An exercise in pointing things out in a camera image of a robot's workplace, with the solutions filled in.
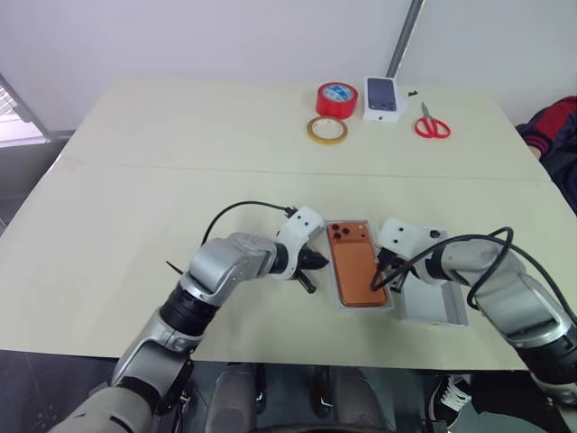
phone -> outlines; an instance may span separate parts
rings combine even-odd
[[[369,108],[380,111],[397,111],[395,87],[390,78],[367,78]]]
[[[371,291],[377,261],[368,224],[343,221],[329,224],[326,231],[341,303],[346,307],[385,305],[385,290]]]

phone case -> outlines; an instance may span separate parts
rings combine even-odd
[[[341,303],[346,307],[384,306],[386,291],[370,289],[377,264],[368,225],[344,221],[329,224],[326,231]]]

red tape roll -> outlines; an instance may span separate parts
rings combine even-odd
[[[359,92],[345,83],[326,83],[316,92],[316,112],[337,119],[351,117]]]

red scissors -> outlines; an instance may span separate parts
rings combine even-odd
[[[424,102],[421,103],[421,107],[423,108],[423,117],[415,123],[417,134],[425,138],[447,138],[451,135],[451,128],[445,122],[432,117]]]

black shoe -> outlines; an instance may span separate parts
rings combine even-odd
[[[447,428],[459,418],[461,409],[471,401],[471,387],[462,378],[445,376],[435,388],[428,405],[428,417],[432,421],[444,421]]]

